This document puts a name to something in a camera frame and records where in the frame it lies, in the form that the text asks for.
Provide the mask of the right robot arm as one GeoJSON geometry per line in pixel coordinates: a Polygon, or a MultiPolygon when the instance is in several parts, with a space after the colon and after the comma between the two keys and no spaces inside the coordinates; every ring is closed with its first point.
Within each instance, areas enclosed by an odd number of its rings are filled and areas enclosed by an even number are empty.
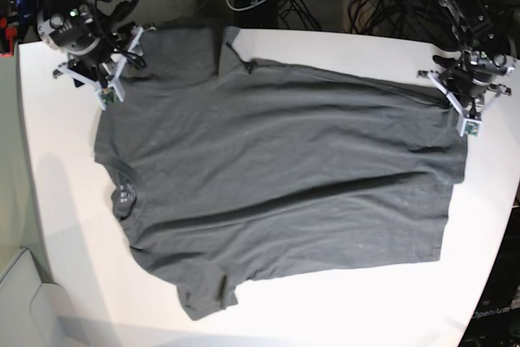
{"type": "Polygon", "coordinates": [[[37,15],[37,32],[50,48],[67,55],[65,69],[75,73],[75,84],[82,77],[107,86],[111,76],[108,64],[112,56],[139,69],[145,67],[141,55],[130,49],[135,24],[126,24],[118,31],[114,26],[124,21],[140,0],[120,2],[109,14],[99,10],[100,2],[112,0],[49,0],[37,15]]]}

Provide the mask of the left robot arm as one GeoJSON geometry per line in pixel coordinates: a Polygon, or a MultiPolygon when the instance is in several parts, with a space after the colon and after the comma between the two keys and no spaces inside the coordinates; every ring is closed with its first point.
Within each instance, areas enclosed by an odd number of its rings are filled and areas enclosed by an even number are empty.
{"type": "Polygon", "coordinates": [[[438,57],[434,61],[443,68],[441,84],[455,93],[464,107],[481,99],[496,78],[515,70],[517,55],[509,29],[499,29],[490,15],[504,11],[506,1],[489,4],[487,0],[438,0],[449,13],[460,57],[438,57]]]}

